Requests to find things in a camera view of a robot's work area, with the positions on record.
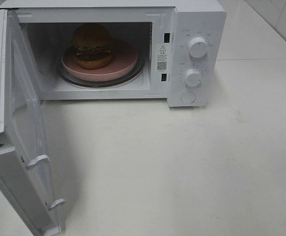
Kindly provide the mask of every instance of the white microwave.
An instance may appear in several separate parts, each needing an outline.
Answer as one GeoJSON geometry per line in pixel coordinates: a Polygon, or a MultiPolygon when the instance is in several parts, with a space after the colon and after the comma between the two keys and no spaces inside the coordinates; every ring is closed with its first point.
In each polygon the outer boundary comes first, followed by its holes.
{"type": "Polygon", "coordinates": [[[42,100],[166,98],[202,106],[226,13],[217,0],[7,0],[0,6],[0,190],[35,236],[60,232],[42,100]],[[98,23],[138,52],[127,74],[85,81],[61,58],[98,23]]]}

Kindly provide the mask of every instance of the microwave door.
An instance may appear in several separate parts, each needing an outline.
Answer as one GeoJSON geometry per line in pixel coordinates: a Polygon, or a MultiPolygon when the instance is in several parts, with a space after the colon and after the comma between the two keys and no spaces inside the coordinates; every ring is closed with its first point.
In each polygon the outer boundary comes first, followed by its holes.
{"type": "Polygon", "coordinates": [[[35,236],[60,232],[51,157],[27,41],[17,15],[0,10],[0,190],[35,236]]]}

